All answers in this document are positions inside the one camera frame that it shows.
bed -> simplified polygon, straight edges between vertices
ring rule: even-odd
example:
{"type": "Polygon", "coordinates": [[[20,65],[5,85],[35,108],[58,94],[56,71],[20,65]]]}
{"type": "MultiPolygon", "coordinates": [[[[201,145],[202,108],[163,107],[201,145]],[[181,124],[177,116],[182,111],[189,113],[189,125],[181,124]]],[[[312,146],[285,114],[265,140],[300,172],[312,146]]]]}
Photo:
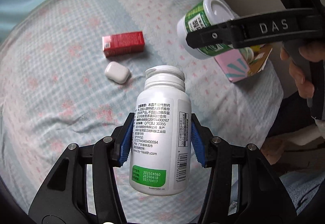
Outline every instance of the bed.
{"type": "MultiPolygon", "coordinates": [[[[176,24],[200,1],[47,0],[14,28],[0,47],[0,176],[25,212],[68,144],[93,144],[124,123],[143,90],[144,71],[156,65],[184,71],[192,112],[215,135],[235,145],[262,145],[283,97],[277,75],[268,62],[233,84],[213,58],[191,57],[178,44],[176,24]],[[143,31],[145,52],[106,59],[101,37],[131,31],[143,31]],[[125,84],[104,76],[110,61],[129,67],[125,84]]],[[[209,170],[194,152],[189,187],[175,196],[133,190],[128,166],[115,170],[128,222],[188,223],[199,214],[209,170]]]]}

red box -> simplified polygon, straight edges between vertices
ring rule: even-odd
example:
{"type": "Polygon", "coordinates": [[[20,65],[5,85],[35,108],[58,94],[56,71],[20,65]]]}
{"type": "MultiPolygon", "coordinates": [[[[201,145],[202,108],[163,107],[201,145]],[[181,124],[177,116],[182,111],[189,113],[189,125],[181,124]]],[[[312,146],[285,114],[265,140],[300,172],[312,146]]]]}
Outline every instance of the red box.
{"type": "Polygon", "coordinates": [[[103,51],[106,57],[143,52],[142,32],[103,36],[103,51]]]}

black mount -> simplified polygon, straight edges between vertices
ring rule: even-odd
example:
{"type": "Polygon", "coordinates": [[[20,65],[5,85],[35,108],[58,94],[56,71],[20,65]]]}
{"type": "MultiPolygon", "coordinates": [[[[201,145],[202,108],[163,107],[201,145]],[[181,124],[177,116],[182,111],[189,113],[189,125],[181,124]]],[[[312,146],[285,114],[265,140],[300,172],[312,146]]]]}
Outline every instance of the black mount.
{"type": "Polygon", "coordinates": [[[281,0],[286,10],[250,15],[187,34],[187,44],[201,48],[218,43],[234,48],[325,36],[325,7],[320,0],[281,0]]]}
{"type": "MultiPolygon", "coordinates": [[[[133,119],[134,113],[130,113],[123,126],[94,145],[79,147],[72,143],[65,149],[30,207],[28,215],[36,224],[127,223],[113,167],[122,165],[117,162],[121,143],[129,134],[133,119]],[[87,209],[87,164],[93,165],[96,215],[87,209]]],[[[254,144],[239,147],[214,137],[207,127],[200,125],[195,114],[192,114],[193,133],[199,136],[204,149],[205,159],[200,162],[205,168],[212,168],[198,223],[285,224],[296,218],[285,187],[254,144]],[[228,216],[233,164],[239,168],[238,207],[235,214],[228,216]]]]}

pink box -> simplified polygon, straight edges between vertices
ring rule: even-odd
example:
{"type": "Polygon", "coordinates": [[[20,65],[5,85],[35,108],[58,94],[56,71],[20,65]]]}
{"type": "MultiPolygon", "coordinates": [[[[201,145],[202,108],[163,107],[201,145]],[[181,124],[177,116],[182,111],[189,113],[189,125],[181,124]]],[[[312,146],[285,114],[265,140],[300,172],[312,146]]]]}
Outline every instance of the pink box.
{"type": "Polygon", "coordinates": [[[254,60],[250,64],[246,62],[238,49],[228,50],[216,55],[214,59],[227,78],[234,83],[262,71],[271,51],[271,45],[263,46],[259,52],[254,54],[254,60]]]}

finger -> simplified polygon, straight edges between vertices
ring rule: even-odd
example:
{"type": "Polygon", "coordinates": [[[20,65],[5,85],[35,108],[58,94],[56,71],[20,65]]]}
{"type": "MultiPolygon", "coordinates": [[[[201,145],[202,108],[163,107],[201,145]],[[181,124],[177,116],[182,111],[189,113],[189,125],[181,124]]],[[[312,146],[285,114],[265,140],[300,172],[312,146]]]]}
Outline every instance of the finger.
{"type": "Polygon", "coordinates": [[[283,61],[286,61],[289,59],[289,54],[285,51],[285,49],[283,47],[281,47],[281,49],[280,49],[280,58],[283,61]]]}
{"type": "Polygon", "coordinates": [[[311,62],[325,60],[325,43],[314,41],[307,46],[299,47],[300,54],[311,62]]]}
{"type": "Polygon", "coordinates": [[[284,152],[284,141],[281,139],[266,139],[261,147],[261,153],[266,157],[269,163],[275,164],[284,152]]]}
{"type": "Polygon", "coordinates": [[[298,88],[299,95],[302,98],[308,99],[313,97],[315,92],[315,87],[310,81],[306,80],[303,84],[296,82],[296,86],[298,88]]]}
{"type": "Polygon", "coordinates": [[[294,78],[296,83],[303,84],[305,82],[305,74],[301,68],[297,67],[292,61],[289,65],[289,74],[294,78]]]}

